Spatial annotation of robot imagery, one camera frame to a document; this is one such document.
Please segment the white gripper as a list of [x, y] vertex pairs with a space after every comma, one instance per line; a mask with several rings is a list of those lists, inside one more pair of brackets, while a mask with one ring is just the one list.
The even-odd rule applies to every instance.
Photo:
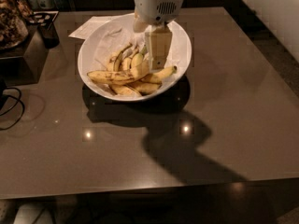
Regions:
[[[135, 16], [133, 30], [143, 33], [149, 25], [173, 21], [179, 14], [184, 0], [134, 0]], [[167, 25], [152, 26], [145, 33], [145, 44], [152, 70], [163, 69], [172, 41], [172, 32]]]

